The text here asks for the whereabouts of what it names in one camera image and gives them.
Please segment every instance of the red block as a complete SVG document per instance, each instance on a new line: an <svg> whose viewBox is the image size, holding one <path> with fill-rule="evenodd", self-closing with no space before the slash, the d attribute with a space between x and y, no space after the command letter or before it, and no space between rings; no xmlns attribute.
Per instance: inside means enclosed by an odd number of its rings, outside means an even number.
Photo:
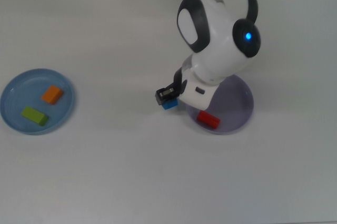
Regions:
<svg viewBox="0 0 337 224"><path fill-rule="evenodd" d="M214 129L216 129L220 123L219 118L216 118L215 116L210 115L205 111L200 111L196 119L201 121L202 123L209 125Z"/></svg>

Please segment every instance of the orange block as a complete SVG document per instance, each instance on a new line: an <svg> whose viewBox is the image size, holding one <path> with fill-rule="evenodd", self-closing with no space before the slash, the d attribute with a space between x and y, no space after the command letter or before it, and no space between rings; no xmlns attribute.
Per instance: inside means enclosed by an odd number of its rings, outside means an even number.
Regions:
<svg viewBox="0 0 337 224"><path fill-rule="evenodd" d="M58 87L51 85L48 90L41 96L41 99L54 105L58 99L63 95L63 91Z"/></svg>

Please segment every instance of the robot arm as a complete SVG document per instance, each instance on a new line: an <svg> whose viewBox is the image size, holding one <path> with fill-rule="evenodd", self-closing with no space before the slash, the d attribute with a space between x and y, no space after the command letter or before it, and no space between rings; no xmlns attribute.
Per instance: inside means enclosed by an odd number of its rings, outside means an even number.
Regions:
<svg viewBox="0 0 337 224"><path fill-rule="evenodd" d="M184 62L174 82L156 92L159 105L179 99L206 110L219 84L245 67L260 49L254 23L257 1L248 0L247 17L238 19L223 0L183 0L177 25L193 54Z"/></svg>

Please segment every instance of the blue led light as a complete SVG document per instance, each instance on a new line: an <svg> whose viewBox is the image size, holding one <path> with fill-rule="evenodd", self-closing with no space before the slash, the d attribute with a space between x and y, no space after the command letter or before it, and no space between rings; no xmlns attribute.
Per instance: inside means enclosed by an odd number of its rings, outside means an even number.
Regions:
<svg viewBox="0 0 337 224"><path fill-rule="evenodd" d="M247 33L247 34L246 34L246 39L247 39L247 40L250 40L251 38L252 38L252 34L251 34L251 33Z"/></svg>

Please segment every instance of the plate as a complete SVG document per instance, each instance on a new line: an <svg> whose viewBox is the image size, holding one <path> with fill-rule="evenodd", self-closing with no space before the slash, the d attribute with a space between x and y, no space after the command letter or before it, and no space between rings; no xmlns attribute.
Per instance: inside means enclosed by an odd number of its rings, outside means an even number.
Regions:
<svg viewBox="0 0 337 224"><path fill-rule="evenodd" d="M254 109L254 98L249 86L236 75L227 77L215 91L207 113L220 119L217 129L197 120L200 110L186 105L192 120L213 134L229 134L239 130L249 120Z"/></svg>
<svg viewBox="0 0 337 224"><path fill-rule="evenodd" d="M55 105L41 99L50 85L62 89L64 94ZM49 118L40 126L21 115L30 106ZM0 113L8 126L28 135L46 134L60 126L74 106L74 90L62 74L50 69L33 69L16 76L5 87L0 98Z"/></svg>

